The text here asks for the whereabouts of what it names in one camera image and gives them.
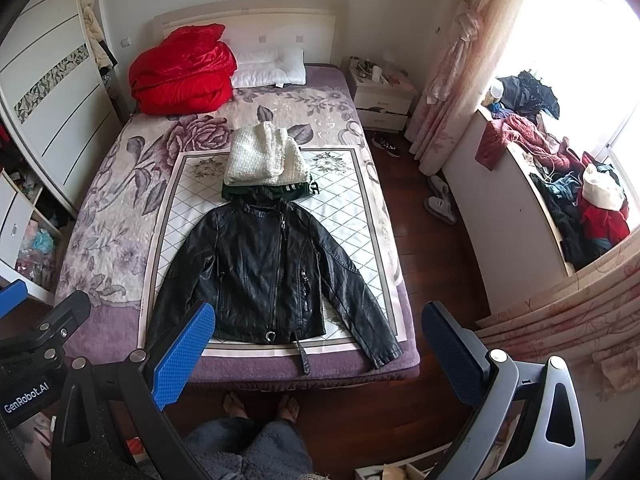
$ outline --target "pink floral curtain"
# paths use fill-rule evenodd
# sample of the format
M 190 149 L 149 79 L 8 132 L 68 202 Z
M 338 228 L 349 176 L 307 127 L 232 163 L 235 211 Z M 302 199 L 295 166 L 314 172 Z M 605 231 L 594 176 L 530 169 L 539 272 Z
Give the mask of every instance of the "pink floral curtain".
M 478 321 L 489 349 L 569 364 L 578 388 L 603 397 L 640 385 L 640 230 L 564 282 Z
M 424 174 L 435 174 L 460 140 L 504 51 L 522 1 L 462 0 L 451 41 L 404 134 Z

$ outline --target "wardrobe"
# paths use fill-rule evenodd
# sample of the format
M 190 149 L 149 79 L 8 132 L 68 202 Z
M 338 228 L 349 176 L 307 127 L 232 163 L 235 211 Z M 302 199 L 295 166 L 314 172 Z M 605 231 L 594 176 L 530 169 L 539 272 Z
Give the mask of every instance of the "wardrobe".
M 51 234 L 62 260 L 72 223 L 63 231 L 46 218 L 38 206 L 42 191 L 73 220 L 122 129 L 92 57 L 79 0 L 30 0 L 24 6 L 0 44 L 0 118 L 39 181 L 37 192 L 26 196 L 5 171 L 0 175 L 5 285 L 21 278 L 15 264 L 30 220 Z M 53 303 L 57 277 L 48 290 L 25 281 L 30 296 Z

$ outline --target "nightstand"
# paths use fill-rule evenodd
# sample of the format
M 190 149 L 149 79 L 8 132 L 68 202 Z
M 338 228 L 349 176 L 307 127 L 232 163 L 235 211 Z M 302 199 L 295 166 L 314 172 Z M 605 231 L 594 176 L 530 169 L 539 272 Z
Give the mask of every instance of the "nightstand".
M 388 86 L 361 78 L 355 69 L 347 67 L 347 85 L 365 130 L 398 133 L 405 127 L 406 114 L 417 91 L 402 74 L 397 77 L 400 83 Z

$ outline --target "floral blanket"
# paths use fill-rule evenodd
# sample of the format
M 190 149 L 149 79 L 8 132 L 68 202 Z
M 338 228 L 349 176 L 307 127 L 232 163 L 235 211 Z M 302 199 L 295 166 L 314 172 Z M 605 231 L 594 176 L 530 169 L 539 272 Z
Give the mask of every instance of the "floral blanket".
M 178 155 L 228 151 L 235 129 L 268 120 L 277 127 L 287 128 L 300 145 L 361 147 L 383 237 L 388 245 L 408 337 L 402 343 L 402 357 L 375 373 L 369 371 L 366 359 L 358 351 L 342 352 L 344 355 L 337 359 L 340 362 L 328 355 L 313 356 L 323 361 L 312 366 L 318 376 L 311 379 L 329 381 L 323 384 L 338 384 L 346 379 L 361 382 L 377 377 L 405 378 L 417 374 L 419 357 L 415 350 L 412 316 L 390 221 L 346 82 L 338 69 L 325 66 L 307 67 L 307 81 L 306 86 L 283 89 L 237 89 L 231 101 L 209 114 L 139 114 L 130 118 L 100 165 L 84 199 L 62 265 L 56 300 L 66 298 L 74 290 L 83 290 L 92 303 L 90 318 L 65 345 L 67 354 L 83 355 L 98 364 L 122 360 L 136 348 L 152 236 Z M 203 357 L 191 379 L 234 382 L 238 378 L 234 375 L 238 360 L 231 359 L 235 367 L 224 361 L 224 358 Z M 296 381 L 298 371 L 289 368 L 294 360 L 270 358 L 264 361 L 270 364 L 262 370 L 254 370 L 254 381 Z M 370 373 L 376 377 L 358 379 Z

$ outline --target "bed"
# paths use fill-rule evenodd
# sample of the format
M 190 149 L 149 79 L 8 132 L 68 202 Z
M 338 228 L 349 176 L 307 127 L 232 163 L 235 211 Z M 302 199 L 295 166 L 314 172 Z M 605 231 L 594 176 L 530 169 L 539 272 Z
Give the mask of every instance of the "bed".
M 284 390 L 415 377 L 419 355 L 388 212 L 348 87 L 334 66 L 341 56 L 344 4 L 218 2 L 158 16 L 154 28 L 162 38 L 181 25 L 213 21 L 226 25 L 223 41 L 244 48 L 255 46 L 252 42 L 303 43 L 310 62 L 306 84 L 235 89 L 231 101 L 208 114 L 130 118 L 84 199 L 60 272 L 57 301 L 79 289 L 92 302 L 90 318 L 66 343 L 66 353 L 97 364 L 122 360 L 144 346 L 146 324 L 172 257 L 193 225 L 225 203 L 222 175 L 233 131 L 271 120 L 289 129 L 319 184 L 319 194 L 298 203 L 351 256 L 403 354 L 372 370 L 325 303 L 326 334 L 302 342 L 310 375 L 301 374 L 294 345 L 212 338 L 190 380 Z

